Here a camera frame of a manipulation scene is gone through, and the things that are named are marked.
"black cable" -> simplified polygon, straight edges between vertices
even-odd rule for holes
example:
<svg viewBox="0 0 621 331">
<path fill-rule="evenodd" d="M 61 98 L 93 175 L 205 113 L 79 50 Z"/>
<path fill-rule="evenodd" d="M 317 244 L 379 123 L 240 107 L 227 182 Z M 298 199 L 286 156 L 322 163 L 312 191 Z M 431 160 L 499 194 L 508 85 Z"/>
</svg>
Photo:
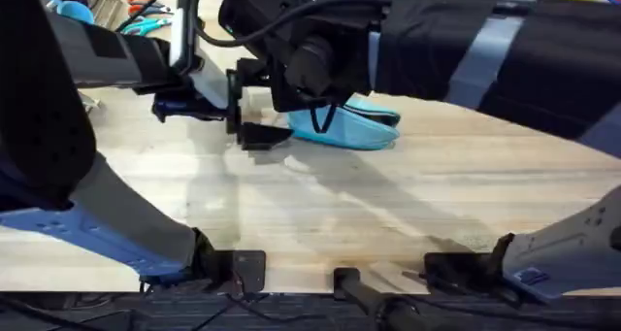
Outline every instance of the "black cable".
<svg viewBox="0 0 621 331">
<path fill-rule="evenodd" d="M 259 318 L 262 318 L 270 322 L 280 323 L 280 324 L 289 324 L 292 322 L 298 322 L 298 321 L 303 321 L 303 320 L 325 319 L 325 320 L 330 321 L 334 325 L 335 330 L 340 330 L 339 324 L 332 317 L 326 314 L 301 314 L 301 315 L 295 315 L 295 316 L 290 316 L 290 317 L 275 317 L 275 316 L 269 316 L 267 314 L 263 314 L 255 310 L 254 308 L 252 308 L 250 305 L 247 305 L 240 300 L 236 300 L 235 298 L 231 297 L 228 294 L 226 295 L 226 298 L 231 303 L 237 305 L 238 307 L 242 308 L 248 313 L 253 314 Z"/>
<path fill-rule="evenodd" d="M 235 304 L 234 303 L 227 304 L 224 308 L 222 308 L 221 310 L 215 312 L 215 314 L 210 316 L 207 320 L 205 320 L 205 321 L 201 322 L 200 324 L 192 327 L 192 329 L 190 329 L 190 331 L 199 331 L 200 329 L 202 329 L 203 327 L 209 325 L 212 321 L 216 320 L 218 317 L 220 317 L 221 315 L 225 314 L 226 312 L 232 310 L 233 308 L 235 308 Z"/>
<path fill-rule="evenodd" d="M 302 6 L 293 8 L 275 21 L 247 36 L 235 40 L 219 40 L 209 36 L 199 25 L 200 22 L 198 18 L 198 0 L 194 0 L 194 29 L 196 30 L 198 36 L 200 36 L 203 40 L 207 41 L 207 43 L 211 45 L 223 48 L 233 48 L 258 41 L 264 38 L 270 32 L 278 29 L 279 27 L 298 17 L 308 16 L 328 7 L 343 5 L 375 5 L 381 7 L 389 6 L 391 3 L 392 0 L 316 0 Z"/>
<path fill-rule="evenodd" d="M 135 14 L 133 14 L 131 17 L 129 17 L 127 20 L 125 20 L 123 23 L 121 23 L 121 25 L 118 26 L 118 28 L 115 30 L 115 32 L 123 31 L 123 29 L 127 25 L 131 24 L 134 20 L 136 20 L 137 17 L 139 17 L 142 13 L 144 13 L 155 2 L 157 2 L 157 0 L 148 0 L 148 2 L 146 2 L 140 10 L 138 10 Z"/>
<path fill-rule="evenodd" d="M 248 304 L 252 305 L 254 303 L 259 303 L 259 302 L 263 301 L 264 299 L 266 299 L 268 297 L 270 297 L 270 295 L 265 295 L 265 296 L 259 297 L 259 298 L 255 299 L 255 300 L 252 300 L 252 301 L 248 302 Z M 232 301 L 237 301 L 237 302 L 242 303 L 241 301 L 233 299 L 232 297 L 231 297 L 231 299 L 232 299 Z M 210 316 L 207 320 L 205 320 L 205 321 L 201 322 L 200 324 L 192 327 L 192 329 L 190 329 L 190 331 L 199 331 L 200 329 L 202 329 L 203 327 L 209 325 L 211 322 L 213 322 L 214 320 L 216 320 L 217 318 L 219 318 L 223 314 L 225 314 L 228 311 L 232 310 L 233 308 L 237 307 L 237 304 L 232 302 L 232 301 L 229 301 L 229 303 L 224 308 L 222 308 L 221 310 L 215 312 L 215 314 Z"/>
<path fill-rule="evenodd" d="M 319 126 L 319 121 L 317 120 L 317 111 L 315 108 L 310 108 L 310 120 L 312 121 L 312 128 L 316 133 L 326 133 L 332 124 L 332 120 L 334 119 L 334 115 L 337 112 L 338 105 L 332 104 L 330 105 L 330 110 L 328 110 L 328 115 L 326 119 L 323 121 L 323 125 Z"/>
<path fill-rule="evenodd" d="M 514 320 L 514 321 L 532 322 L 532 323 L 551 326 L 551 327 L 566 327 L 566 328 L 572 328 L 572 329 L 577 329 L 577 330 L 605 330 L 605 331 L 611 331 L 613 329 L 617 329 L 617 328 L 612 328 L 612 327 L 602 327 L 600 325 L 591 324 L 591 323 L 564 321 L 564 320 L 551 319 L 551 318 L 541 317 L 541 316 L 510 314 L 510 313 L 502 313 L 502 312 L 487 312 L 483 310 L 474 310 L 474 309 L 469 309 L 469 308 L 447 306 L 446 304 L 429 301 L 425 298 L 414 296 L 414 295 L 408 295 L 408 296 L 405 296 L 405 298 L 409 299 L 411 305 L 415 308 L 416 308 L 416 303 L 423 303 L 431 307 L 438 308 L 444 311 L 449 311 L 449 312 L 480 315 L 480 316 L 485 316 L 485 317 L 503 318 L 503 319 Z"/>
<path fill-rule="evenodd" d="M 105 331 L 103 329 L 97 328 L 97 327 L 93 327 L 93 326 L 88 326 L 88 325 L 84 325 L 84 324 L 80 324 L 78 322 L 75 321 L 71 321 L 69 319 L 66 318 L 62 318 L 62 317 L 58 317 L 58 316 L 54 316 L 51 314 L 47 314 L 41 311 L 37 311 L 35 309 L 32 309 L 30 307 L 28 307 L 27 305 L 19 302 L 19 301 L 15 301 L 12 300 L 10 298 L 6 298 L 2 295 L 0 295 L 0 304 L 4 305 L 5 307 L 7 307 L 8 309 L 17 312 L 19 314 L 22 314 L 28 318 L 31 319 L 35 319 L 35 320 L 39 320 L 42 322 L 46 322 L 46 323 L 50 323 L 53 325 L 57 325 L 57 326 L 61 326 L 61 327 L 66 327 L 72 330 L 81 330 L 81 331 Z"/>
</svg>

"wooden table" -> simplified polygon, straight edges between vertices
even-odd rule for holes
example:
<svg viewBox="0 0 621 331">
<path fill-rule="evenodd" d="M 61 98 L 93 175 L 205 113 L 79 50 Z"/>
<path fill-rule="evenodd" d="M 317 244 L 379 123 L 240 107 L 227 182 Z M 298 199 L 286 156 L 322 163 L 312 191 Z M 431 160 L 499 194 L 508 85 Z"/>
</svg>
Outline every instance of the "wooden table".
<svg viewBox="0 0 621 331">
<path fill-rule="evenodd" d="M 201 0 L 201 16 L 210 34 L 225 38 L 216 21 L 220 2 Z M 166 38 L 169 30 L 158 31 Z M 201 47 L 222 69 L 249 55 Z M 327 292 L 332 270 L 353 265 L 381 290 L 423 293 L 401 273 L 420 271 L 425 252 L 489 250 L 505 233 L 572 215 L 621 182 L 621 161 L 613 157 L 406 97 L 373 97 L 403 115 L 391 149 L 294 140 L 249 154 L 224 133 L 224 123 L 174 117 L 161 124 L 149 112 L 149 96 L 114 88 L 89 94 L 102 100 L 91 120 L 98 148 L 117 172 L 161 211 L 200 228 L 216 248 L 265 250 L 267 291 Z M 251 102 L 265 101 L 269 91 L 250 95 Z M 264 121 L 278 119 L 269 109 L 254 110 Z M 130 268 L 7 228 L 0 228 L 0 267 L 0 290 L 138 288 Z"/>
</svg>

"scissors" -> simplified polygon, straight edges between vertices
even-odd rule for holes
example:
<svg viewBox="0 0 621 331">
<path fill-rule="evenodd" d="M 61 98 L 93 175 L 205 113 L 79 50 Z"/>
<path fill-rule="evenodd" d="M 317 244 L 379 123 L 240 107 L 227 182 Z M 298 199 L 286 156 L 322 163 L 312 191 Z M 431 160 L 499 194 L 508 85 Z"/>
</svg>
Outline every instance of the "scissors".
<svg viewBox="0 0 621 331">
<path fill-rule="evenodd" d="M 138 12 L 141 8 L 143 7 L 143 5 L 131 5 L 129 6 L 129 10 L 127 11 L 127 14 L 129 16 L 135 14 L 136 12 Z M 173 13 L 173 10 L 170 7 L 166 7 L 166 6 L 150 6 L 148 7 L 144 12 L 143 15 L 144 16 L 148 16 L 148 15 L 171 15 Z"/>
<path fill-rule="evenodd" d="M 146 19 L 144 17 L 138 17 L 137 22 L 131 23 L 123 29 L 122 33 L 126 35 L 139 35 L 145 36 L 149 32 L 159 29 L 163 26 L 170 25 L 172 21 L 170 19 Z"/>
<path fill-rule="evenodd" d="M 127 3 L 130 5 L 144 5 L 145 3 L 147 3 L 149 0 L 127 0 Z M 159 3 L 159 2 L 155 2 L 153 3 L 153 6 L 155 7 L 164 7 L 163 4 Z"/>
</svg>

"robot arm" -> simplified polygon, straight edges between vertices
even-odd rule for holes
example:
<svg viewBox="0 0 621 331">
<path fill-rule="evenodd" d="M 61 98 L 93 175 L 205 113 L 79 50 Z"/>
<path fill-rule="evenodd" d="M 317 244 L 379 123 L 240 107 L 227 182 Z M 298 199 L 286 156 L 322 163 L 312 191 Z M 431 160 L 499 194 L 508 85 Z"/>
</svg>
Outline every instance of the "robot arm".
<svg viewBox="0 0 621 331">
<path fill-rule="evenodd" d="M 242 38 L 287 7 L 308 2 L 224 0 L 219 21 Z M 620 15 L 618 6 L 572 0 L 343 4 L 300 17 L 246 47 L 280 65 L 270 73 L 289 92 L 286 104 L 275 97 L 277 110 L 286 107 L 279 111 L 343 104 L 353 92 L 407 95 L 619 157 Z M 502 238 L 489 254 L 430 253 L 428 283 L 504 294 L 509 302 L 516 300 L 508 294 L 548 300 L 621 286 L 619 199 L 617 188 L 583 213 L 534 234 Z"/>
<path fill-rule="evenodd" d="M 235 277 L 243 280 L 249 269 L 245 288 L 261 290 L 265 253 L 216 251 L 199 230 L 170 219 L 129 187 L 97 152 L 76 91 L 131 87 L 156 93 L 153 112 L 161 119 L 226 118 L 227 111 L 209 100 L 220 97 L 202 94 L 188 77 L 209 59 L 185 49 L 169 65 L 167 42 L 47 14 L 39 0 L 1 5 L 18 17 L 6 22 L 11 36 L 0 44 L 0 224 L 109 257 L 150 284 L 198 281 L 197 289 L 219 288 Z M 192 65 L 183 71 L 173 65 L 189 64 L 188 57 Z M 221 73 L 212 73 L 214 79 L 226 82 Z M 239 255 L 244 260 L 232 259 Z"/>
</svg>

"blue cloth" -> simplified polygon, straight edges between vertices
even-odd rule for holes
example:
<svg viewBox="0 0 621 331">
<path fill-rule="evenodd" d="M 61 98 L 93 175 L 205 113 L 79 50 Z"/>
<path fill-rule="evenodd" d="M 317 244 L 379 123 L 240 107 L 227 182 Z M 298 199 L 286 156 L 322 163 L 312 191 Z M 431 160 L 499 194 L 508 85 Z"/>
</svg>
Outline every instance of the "blue cloth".
<svg viewBox="0 0 621 331">
<path fill-rule="evenodd" d="M 294 131 L 293 137 L 336 147 L 364 150 L 384 149 L 399 138 L 399 132 L 393 126 L 376 122 L 352 111 L 367 116 L 388 116 L 398 122 L 399 114 L 397 112 L 355 97 L 349 99 L 346 106 L 351 111 L 341 107 L 337 108 L 334 120 L 326 133 L 314 131 L 309 111 L 288 113 L 287 121 L 289 128 Z M 325 121 L 329 110 L 329 107 L 316 110 L 320 125 Z"/>
</svg>

